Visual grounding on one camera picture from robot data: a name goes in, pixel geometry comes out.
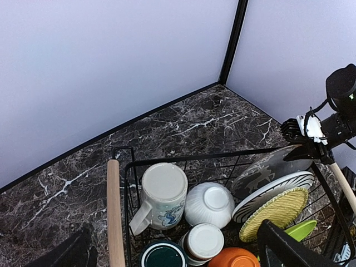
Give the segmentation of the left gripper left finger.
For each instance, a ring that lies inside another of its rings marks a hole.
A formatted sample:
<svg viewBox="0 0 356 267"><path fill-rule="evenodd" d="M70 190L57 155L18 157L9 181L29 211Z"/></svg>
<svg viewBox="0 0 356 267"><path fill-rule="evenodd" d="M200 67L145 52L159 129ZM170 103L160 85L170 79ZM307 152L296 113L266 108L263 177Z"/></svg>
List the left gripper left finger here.
<svg viewBox="0 0 356 267"><path fill-rule="evenodd" d="M27 266L97 266L98 251L94 237L93 226L83 224L68 239Z"/></svg>

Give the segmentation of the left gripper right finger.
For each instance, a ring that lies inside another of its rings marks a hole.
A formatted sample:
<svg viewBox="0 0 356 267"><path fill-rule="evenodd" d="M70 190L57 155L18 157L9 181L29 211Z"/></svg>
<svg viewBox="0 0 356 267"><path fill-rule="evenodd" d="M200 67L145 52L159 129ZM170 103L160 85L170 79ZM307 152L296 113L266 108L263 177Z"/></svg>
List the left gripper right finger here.
<svg viewBox="0 0 356 267"><path fill-rule="evenodd" d="M258 251L261 266L338 266L297 242L270 220L258 229Z"/></svg>

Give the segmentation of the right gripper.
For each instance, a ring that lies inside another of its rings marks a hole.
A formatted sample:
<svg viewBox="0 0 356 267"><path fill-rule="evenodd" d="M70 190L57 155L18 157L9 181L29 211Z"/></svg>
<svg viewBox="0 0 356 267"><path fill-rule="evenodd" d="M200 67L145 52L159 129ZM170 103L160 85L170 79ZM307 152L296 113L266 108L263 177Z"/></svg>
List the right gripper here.
<svg viewBox="0 0 356 267"><path fill-rule="evenodd" d="M320 160L322 164L334 163L334 156L329 145L314 142L313 139L306 137L297 137L289 142L296 147L283 158L284 161L312 159Z"/></svg>

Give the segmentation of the lime green plate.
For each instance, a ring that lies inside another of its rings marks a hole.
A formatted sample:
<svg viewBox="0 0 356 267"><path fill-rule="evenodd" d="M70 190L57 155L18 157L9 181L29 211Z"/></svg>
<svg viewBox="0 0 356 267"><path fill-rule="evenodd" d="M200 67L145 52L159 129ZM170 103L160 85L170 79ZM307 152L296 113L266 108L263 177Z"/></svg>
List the lime green plate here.
<svg viewBox="0 0 356 267"><path fill-rule="evenodd" d="M316 220L307 220L300 222L292 227L287 228L284 230L289 236L295 239L298 242L304 240L312 231L315 229L317 225Z"/></svg>

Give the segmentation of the yellow woven pattern plate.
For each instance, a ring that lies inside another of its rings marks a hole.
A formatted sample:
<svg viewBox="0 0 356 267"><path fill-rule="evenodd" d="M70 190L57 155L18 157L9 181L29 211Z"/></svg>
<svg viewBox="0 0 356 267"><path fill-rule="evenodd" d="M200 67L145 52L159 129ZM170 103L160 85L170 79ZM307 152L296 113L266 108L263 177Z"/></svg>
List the yellow woven pattern plate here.
<svg viewBox="0 0 356 267"><path fill-rule="evenodd" d="M286 228L305 208L308 197L309 192L303 187L295 187L273 197L247 219L239 231L239 239L244 243L255 241L264 220Z"/></svg>

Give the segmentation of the grey deer pattern plate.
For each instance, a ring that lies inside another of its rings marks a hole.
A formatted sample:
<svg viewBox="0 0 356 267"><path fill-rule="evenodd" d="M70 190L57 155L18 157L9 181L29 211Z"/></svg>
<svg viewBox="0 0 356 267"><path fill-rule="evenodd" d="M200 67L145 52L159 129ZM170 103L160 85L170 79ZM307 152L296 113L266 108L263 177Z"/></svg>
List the grey deer pattern plate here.
<svg viewBox="0 0 356 267"><path fill-rule="evenodd" d="M313 162L311 159L283 160L295 147L296 145L283 147L258 158L233 181L230 188L232 195L238 199L244 199L278 178L310 168Z"/></svg>

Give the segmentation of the black white striped plate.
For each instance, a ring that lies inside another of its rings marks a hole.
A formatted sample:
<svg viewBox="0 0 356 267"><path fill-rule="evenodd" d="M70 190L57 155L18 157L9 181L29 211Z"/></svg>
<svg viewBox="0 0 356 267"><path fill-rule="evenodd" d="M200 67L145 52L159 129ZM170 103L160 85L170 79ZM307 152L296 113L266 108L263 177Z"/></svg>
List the black white striped plate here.
<svg viewBox="0 0 356 267"><path fill-rule="evenodd" d="M314 180L314 175L309 171L299 171L278 178L251 193L239 203L232 213L232 220L236 223L244 223L257 209L275 196L295 187L309 190Z"/></svg>

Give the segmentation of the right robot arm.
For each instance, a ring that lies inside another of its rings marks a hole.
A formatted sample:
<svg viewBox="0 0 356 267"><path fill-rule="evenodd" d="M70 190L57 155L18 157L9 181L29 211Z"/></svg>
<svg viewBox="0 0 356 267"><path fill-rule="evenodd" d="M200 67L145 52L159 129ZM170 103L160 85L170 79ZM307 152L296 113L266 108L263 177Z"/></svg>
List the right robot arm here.
<svg viewBox="0 0 356 267"><path fill-rule="evenodd" d="M282 136L296 145L284 161L317 159L335 163L332 149L355 137L355 65L334 71L325 82L326 100L305 115L290 118L281 126Z"/></svg>

